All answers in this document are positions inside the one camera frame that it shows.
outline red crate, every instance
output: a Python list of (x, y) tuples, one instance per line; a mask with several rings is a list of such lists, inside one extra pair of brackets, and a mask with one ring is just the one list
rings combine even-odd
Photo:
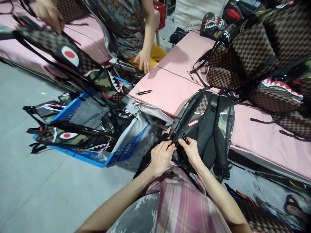
[(160, 12), (159, 30), (165, 27), (166, 7), (165, 4), (153, 0), (153, 7)]

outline human arm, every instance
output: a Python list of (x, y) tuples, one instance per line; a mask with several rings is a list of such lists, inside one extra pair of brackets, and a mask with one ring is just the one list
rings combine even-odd
[(239, 206), (237, 205), (233, 197), (215, 179), (213, 174), (202, 162), (202, 159), (199, 156), (198, 152), (197, 141), (191, 138), (188, 138), (188, 140), (190, 142), (189, 145), (187, 145), (182, 139), (179, 139), (178, 142), (184, 148), (190, 164), (202, 180), (207, 193), (225, 218), (230, 230), (233, 233), (251, 233), (252, 230), (250, 229), (244, 215), (242, 214)]
[(31, 8), (36, 16), (49, 25), (58, 34), (64, 29), (63, 17), (57, 8), (58, 0), (36, 0)]
[(106, 232), (120, 215), (137, 200), (148, 185), (162, 175), (177, 149), (172, 141), (163, 141), (151, 151), (150, 165), (134, 180), (102, 204), (76, 231), (76, 233)]
[(145, 38), (144, 45), (142, 50), (139, 52), (137, 57), (135, 58), (135, 62), (140, 61), (139, 69), (142, 70), (144, 68), (144, 72), (150, 73), (151, 70), (151, 47), (153, 45), (153, 41), (155, 39), (156, 26), (155, 26), (155, 10), (153, 7), (152, 0), (141, 0), (143, 10), (145, 12), (146, 17), (146, 25), (145, 25)]

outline floral shirt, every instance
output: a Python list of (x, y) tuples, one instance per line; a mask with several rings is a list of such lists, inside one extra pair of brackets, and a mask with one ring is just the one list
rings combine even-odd
[(121, 55), (124, 58), (136, 57), (143, 48), (145, 31), (140, 0), (97, 0), (97, 3)]

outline red label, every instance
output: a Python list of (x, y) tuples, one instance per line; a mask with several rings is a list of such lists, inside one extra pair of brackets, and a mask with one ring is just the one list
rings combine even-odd
[(191, 127), (191, 126), (195, 125), (195, 124), (198, 123), (198, 122), (199, 122), (199, 120), (196, 119), (195, 121), (190, 122), (190, 123), (188, 124), (188, 126)]

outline hand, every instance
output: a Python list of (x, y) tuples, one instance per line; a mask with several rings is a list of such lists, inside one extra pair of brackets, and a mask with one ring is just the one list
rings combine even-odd
[(201, 157), (199, 155), (199, 151), (198, 151), (198, 143), (194, 139), (191, 139), (189, 137), (187, 137), (187, 138), (189, 141), (189, 145), (183, 139), (178, 139), (178, 142), (184, 148), (184, 150), (188, 156), (190, 164), (193, 167), (195, 167), (199, 163), (202, 163), (202, 159), (201, 159)]
[(173, 152), (177, 150), (175, 144), (170, 145), (172, 141), (162, 141), (151, 150), (151, 163), (148, 169), (156, 177), (161, 176), (169, 166), (172, 160)]
[(37, 0), (31, 4), (31, 8), (36, 16), (49, 25), (58, 34), (64, 29), (62, 15), (57, 9), (57, 0)]
[(144, 68), (145, 74), (150, 73), (151, 70), (151, 59), (150, 59), (150, 50), (142, 49), (134, 62), (138, 62), (139, 60), (139, 69), (142, 70)]

